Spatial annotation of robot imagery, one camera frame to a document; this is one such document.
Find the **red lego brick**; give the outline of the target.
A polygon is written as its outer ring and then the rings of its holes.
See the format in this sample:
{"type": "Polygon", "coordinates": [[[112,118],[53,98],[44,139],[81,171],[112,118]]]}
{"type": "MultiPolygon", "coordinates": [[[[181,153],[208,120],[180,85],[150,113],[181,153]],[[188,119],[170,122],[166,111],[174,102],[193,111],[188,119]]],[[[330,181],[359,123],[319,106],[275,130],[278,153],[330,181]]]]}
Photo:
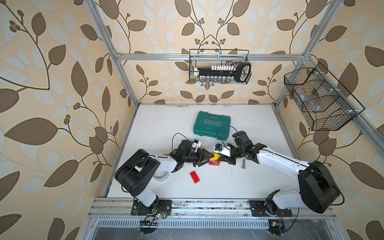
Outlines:
{"type": "Polygon", "coordinates": [[[209,165],[210,166],[220,166],[220,162],[219,161],[210,161],[209,165]]]}
{"type": "Polygon", "coordinates": [[[195,171],[190,172],[190,176],[191,176],[194,184],[198,184],[201,181],[199,176],[197,175],[197,173],[195,171]]]}

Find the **yellow lego brick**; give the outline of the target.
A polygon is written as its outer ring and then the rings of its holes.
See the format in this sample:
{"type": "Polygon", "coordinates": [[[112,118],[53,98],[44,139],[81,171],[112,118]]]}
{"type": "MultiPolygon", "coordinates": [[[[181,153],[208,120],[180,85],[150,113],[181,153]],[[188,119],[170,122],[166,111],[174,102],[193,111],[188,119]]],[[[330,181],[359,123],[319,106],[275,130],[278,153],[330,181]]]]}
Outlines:
{"type": "Polygon", "coordinates": [[[210,161],[217,161],[221,156],[221,154],[214,154],[214,156],[210,158],[210,161]]]}

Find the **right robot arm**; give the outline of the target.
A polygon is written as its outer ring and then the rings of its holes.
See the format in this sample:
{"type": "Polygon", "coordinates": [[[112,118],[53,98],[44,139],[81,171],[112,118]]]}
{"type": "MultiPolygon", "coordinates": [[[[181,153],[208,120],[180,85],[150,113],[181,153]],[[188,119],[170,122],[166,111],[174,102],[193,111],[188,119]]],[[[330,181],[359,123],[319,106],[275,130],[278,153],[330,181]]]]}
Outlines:
{"type": "Polygon", "coordinates": [[[293,189],[275,190],[269,194],[264,203],[267,215],[274,217],[279,211],[303,207],[322,214],[342,195],[331,172],[323,163],[300,161],[277,153],[264,144],[253,144],[244,131],[233,134],[233,139],[235,145],[215,145],[214,151],[221,155],[220,161],[234,165],[240,158],[250,160],[271,167],[298,184],[293,189]]]}

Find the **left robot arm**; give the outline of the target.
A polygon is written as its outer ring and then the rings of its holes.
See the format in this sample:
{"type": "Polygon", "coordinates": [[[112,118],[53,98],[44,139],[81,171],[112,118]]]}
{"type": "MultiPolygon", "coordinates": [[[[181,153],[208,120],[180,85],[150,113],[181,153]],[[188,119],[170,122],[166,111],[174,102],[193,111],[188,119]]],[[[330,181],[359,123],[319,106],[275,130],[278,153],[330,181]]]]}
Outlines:
{"type": "Polygon", "coordinates": [[[183,140],[176,149],[163,157],[139,149],[118,168],[115,180],[121,185],[123,192],[129,193],[144,207],[155,208],[159,197],[149,187],[153,178],[164,181],[170,173],[177,172],[185,163],[200,167],[214,156],[202,148],[197,140],[183,140]]]}

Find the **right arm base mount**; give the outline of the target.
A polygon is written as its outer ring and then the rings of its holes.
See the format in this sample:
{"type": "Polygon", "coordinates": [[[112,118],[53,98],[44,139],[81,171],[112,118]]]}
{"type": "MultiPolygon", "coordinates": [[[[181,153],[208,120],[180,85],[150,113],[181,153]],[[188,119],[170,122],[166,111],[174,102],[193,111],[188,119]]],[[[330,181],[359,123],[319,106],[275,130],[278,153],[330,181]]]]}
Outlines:
{"type": "Polygon", "coordinates": [[[292,217],[292,211],[279,209],[272,201],[249,200],[253,217],[292,217]]]}

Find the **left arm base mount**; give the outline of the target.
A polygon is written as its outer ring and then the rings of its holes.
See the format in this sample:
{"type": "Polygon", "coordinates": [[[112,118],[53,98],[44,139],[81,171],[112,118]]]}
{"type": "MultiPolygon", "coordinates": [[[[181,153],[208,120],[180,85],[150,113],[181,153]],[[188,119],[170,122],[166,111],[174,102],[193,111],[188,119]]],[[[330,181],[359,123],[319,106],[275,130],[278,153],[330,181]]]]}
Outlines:
{"type": "Polygon", "coordinates": [[[134,199],[131,210],[132,216],[160,216],[167,218],[171,214],[172,200],[155,200],[150,207],[146,207],[142,202],[134,199]]]}

